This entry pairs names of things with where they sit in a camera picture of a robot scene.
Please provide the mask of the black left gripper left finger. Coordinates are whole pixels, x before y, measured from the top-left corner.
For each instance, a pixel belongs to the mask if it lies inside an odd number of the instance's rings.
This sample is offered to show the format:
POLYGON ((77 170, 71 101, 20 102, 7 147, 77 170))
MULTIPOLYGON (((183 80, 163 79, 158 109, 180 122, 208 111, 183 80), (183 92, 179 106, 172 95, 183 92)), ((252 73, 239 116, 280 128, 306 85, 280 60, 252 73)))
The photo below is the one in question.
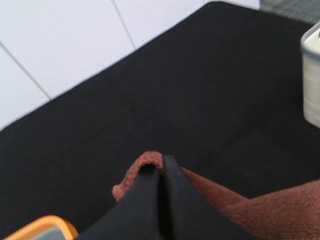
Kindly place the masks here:
POLYGON ((100 220, 78 240, 161 240, 158 213, 160 171, 143 166, 132 186, 100 220))

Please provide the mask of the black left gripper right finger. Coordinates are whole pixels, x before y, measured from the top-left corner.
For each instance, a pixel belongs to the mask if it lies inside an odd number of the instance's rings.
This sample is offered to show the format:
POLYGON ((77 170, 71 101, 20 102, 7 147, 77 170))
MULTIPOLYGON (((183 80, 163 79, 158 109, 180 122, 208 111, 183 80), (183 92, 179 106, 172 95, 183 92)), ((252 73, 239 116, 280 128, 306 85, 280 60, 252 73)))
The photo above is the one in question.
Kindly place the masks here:
POLYGON ((214 208, 189 181, 173 155, 163 156, 165 240, 256 240, 214 208))

